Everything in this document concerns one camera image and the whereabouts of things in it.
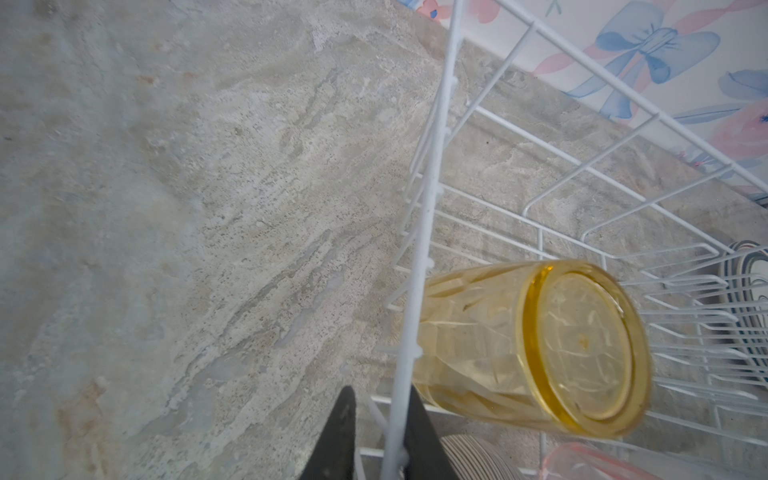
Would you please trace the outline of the pink ribbed glass cup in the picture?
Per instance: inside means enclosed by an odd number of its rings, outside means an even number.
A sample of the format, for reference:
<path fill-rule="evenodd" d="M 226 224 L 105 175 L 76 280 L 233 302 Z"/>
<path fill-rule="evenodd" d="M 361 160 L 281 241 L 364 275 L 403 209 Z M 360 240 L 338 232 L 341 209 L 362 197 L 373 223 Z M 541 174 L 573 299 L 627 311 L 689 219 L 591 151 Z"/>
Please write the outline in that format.
<path fill-rule="evenodd" d="M 659 480 L 659 477 L 581 443 L 566 443 L 548 454 L 541 480 Z"/>

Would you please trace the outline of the white wire dish rack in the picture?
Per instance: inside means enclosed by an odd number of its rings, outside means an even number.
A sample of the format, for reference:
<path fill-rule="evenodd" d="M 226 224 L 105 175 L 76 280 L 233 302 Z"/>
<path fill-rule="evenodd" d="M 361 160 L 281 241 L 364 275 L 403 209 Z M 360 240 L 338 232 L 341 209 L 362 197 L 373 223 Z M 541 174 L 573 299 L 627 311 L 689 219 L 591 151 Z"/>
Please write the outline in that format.
<path fill-rule="evenodd" d="M 766 3 L 407 8 L 448 37 L 355 477 L 451 477 L 463 419 L 532 479 L 765 478 Z"/>

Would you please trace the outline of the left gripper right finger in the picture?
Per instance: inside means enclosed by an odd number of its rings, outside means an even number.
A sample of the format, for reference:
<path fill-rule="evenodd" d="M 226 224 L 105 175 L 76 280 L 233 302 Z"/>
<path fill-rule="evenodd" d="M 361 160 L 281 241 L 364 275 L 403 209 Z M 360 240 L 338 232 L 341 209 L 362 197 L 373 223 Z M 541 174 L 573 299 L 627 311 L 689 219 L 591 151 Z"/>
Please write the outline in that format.
<path fill-rule="evenodd" d="M 459 479 L 414 386 L 410 391 L 404 447 L 408 454 L 405 479 Z"/>

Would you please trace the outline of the white plate black characters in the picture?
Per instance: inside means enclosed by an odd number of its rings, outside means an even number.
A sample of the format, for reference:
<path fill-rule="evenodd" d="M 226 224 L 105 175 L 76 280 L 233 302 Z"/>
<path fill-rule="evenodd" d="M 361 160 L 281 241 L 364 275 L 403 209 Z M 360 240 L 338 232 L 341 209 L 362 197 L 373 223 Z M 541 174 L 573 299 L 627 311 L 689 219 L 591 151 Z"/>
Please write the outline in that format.
<path fill-rule="evenodd" d="M 736 317 L 730 341 L 746 356 L 742 362 L 751 376 L 767 385 L 767 248 L 752 240 L 730 248 L 719 264 L 719 276 L 726 282 L 721 301 Z"/>

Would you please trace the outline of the small white ceramic bowl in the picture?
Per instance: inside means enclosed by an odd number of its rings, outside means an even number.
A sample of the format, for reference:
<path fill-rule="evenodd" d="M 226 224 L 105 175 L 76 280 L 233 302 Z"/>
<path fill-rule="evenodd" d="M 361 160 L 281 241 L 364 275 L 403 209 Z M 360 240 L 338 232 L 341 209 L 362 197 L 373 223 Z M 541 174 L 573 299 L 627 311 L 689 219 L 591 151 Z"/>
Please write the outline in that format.
<path fill-rule="evenodd" d="M 440 438 L 450 464 L 459 479 L 523 480 L 518 467 L 497 447 L 467 434 Z"/>

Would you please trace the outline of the yellow ribbed glass cup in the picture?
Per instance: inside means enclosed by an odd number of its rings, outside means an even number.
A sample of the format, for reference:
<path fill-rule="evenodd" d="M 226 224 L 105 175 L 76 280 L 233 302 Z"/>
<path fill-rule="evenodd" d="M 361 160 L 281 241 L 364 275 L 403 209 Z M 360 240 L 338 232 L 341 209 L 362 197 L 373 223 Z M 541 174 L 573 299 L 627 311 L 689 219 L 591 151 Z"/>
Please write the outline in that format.
<path fill-rule="evenodd" d="M 650 404 L 652 358 L 628 294 L 580 260 L 504 263 L 429 278 L 413 384 L 484 422 L 612 439 Z"/>

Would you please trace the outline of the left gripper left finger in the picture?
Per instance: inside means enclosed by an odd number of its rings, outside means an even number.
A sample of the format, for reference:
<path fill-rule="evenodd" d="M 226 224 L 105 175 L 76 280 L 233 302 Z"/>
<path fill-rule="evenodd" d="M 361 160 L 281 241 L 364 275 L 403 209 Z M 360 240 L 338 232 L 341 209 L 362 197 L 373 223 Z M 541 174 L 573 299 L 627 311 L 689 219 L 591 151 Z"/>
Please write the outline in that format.
<path fill-rule="evenodd" d="M 352 480 L 356 438 L 356 397 L 344 386 L 327 418 L 300 480 Z"/>

